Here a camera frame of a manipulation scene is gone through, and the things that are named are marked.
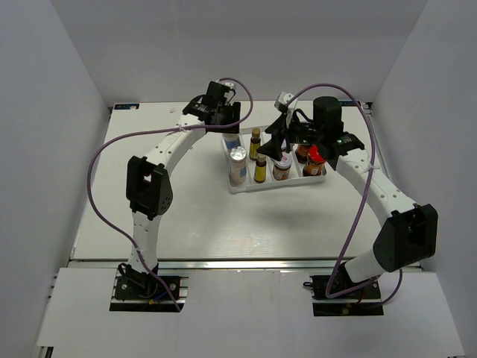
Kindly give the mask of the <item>yellow bottle front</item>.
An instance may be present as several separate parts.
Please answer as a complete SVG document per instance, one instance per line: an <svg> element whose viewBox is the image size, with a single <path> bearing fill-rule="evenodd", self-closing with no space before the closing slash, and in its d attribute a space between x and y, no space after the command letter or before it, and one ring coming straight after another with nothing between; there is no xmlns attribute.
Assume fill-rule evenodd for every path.
<svg viewBox="0 0 477 358"><path fill-rule="evenodd" d="M257 159L257 150L261 146L261 129L254 128L251 132L250 146L249 146L249 158L251 160Z"/></svg>

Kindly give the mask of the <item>yellow bottle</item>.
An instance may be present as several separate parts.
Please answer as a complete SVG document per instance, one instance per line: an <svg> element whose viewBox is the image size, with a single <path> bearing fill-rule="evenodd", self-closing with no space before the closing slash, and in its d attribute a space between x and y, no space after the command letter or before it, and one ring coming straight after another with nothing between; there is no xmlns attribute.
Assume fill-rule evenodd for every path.
<svg viewBox="0 0 477 358"><path fill-rule="evenodd" d="M257 159L257 150L261 146L261 129L254 128L251 132L250 146L249 146L249 158L251 160Z"/></svg>
<svg viewBox="0 0 477 358"><path fill-rule="evenodd" d="M267 159L264 154L257 154L256 157L256 166L254 170L254 176L253 179L257 183L263 183L265 182L266 179L266 173L267 173Z"/></svg>

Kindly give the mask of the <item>silver-lid salt jar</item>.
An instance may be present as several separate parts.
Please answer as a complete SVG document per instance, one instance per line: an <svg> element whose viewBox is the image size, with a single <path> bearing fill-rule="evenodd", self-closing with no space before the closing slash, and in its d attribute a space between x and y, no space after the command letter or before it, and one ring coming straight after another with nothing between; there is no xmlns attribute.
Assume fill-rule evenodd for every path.
<svg viewBox="0 0 477 358"><path fill-rule="evenodd" d="M228 151L241 145L238 134L223 134L223 141Z"/></svg>
<svg viewBox="0 0 477 358"><path fill-rule="evenodd" d="M229 153L229 178L234 184L242 184L247 177L247 152L241 147L232 148Z"/></svg>

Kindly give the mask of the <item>red-lid chili sauce jar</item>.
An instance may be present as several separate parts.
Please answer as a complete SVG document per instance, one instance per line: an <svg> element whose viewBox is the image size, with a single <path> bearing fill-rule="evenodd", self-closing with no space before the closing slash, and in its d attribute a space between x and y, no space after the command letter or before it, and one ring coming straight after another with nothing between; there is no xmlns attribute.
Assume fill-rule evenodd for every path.
<svg viewBox="0 0 477 358"><path fill-rule="evenodd" d="M295 155L299 163L306 163L310 145L299 144L295 150Z"/></svg>

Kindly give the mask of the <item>white-lid sauce jar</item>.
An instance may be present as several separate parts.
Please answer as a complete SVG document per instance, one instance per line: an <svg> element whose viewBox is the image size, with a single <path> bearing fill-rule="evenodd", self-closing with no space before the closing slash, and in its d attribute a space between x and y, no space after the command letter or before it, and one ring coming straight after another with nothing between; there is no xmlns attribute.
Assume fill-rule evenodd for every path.
<svg viewBox="0 0 477 358"><path fill-rule="evenodd" d="M283 153L281 160L273 160L273 177L275 180L287 180L290 174L292 157L289 153Z"/></svg>

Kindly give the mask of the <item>silver-lid salt jar front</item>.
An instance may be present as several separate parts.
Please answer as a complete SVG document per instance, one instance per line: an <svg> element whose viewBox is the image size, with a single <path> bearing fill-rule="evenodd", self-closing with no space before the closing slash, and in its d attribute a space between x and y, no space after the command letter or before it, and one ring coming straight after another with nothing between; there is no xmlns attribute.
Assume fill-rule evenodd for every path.
<svg viewBox="0 0 477 358"><path fill-rule="evenodd" d="M229 153L229 178L234 184L242 184L247 177L247 152L241 147L232 148Z"/></svg>

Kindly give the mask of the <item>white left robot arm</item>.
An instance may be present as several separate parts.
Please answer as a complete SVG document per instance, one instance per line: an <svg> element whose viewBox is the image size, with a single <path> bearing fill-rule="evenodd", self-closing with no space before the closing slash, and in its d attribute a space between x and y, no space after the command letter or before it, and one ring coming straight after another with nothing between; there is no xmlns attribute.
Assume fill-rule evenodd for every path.
<svg viewBox="0 0 477 358"><path fill-rule="evenodd" d="M127 263L119 266L121 275L140 297L157 290L157 238L162 215L171 206L170 177L186 152L203 136L206 125L214 132L236 133L241 105L233 101L234 84L211 81L206 93L191 100L177 123L178 131L166 135L144 157L131 157L127 164L126 197L133 215L133 241L136 243Z"/></svg>

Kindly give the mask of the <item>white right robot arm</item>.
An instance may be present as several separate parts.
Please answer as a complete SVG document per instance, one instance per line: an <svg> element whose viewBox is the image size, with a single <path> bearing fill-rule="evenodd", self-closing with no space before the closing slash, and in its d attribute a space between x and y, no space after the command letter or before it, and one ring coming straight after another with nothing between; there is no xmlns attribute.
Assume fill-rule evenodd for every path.
<svg viewBox="0 0 477 358"><path fill-rule="evenodd" d="M367 152L356 135L344 130L338 99L316 98L311 118L296 107L290 93L281 93L274 106L279 118L266 128L271 138L258 152L280 160L283 145L316 146L318 154L361 195L381 226L370 250L337 261L326 287L327 298L354 297L381 274L435 254L436 209L419 205L398 189L375 164L376 152Z"/></svg>

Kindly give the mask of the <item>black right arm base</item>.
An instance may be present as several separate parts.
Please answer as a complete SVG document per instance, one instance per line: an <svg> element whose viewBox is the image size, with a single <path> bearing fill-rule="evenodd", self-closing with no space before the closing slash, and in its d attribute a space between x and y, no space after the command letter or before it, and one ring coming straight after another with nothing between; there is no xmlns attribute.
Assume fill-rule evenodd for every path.
<svg viewBox="0 0 477 358"><path fill-rule="evenodd" d="M314 317L365 317L383 316L381 291L378 283L373 283L362 289L328 298L325 288L329 276L313 275L303 282L303 288L308 289L312 296Z"/></svg>

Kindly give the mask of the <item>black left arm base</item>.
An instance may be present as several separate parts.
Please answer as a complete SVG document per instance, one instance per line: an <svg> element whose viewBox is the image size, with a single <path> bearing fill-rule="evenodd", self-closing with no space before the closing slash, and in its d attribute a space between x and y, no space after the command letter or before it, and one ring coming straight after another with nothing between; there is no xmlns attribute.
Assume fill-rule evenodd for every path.
<svg viewBox="0 0 477 358"><path fill-rule="evenodd" d="M147 272L121 263L116 271L110 312L179 313L186 299L186 278L160 276L165 286Z"/></svg>

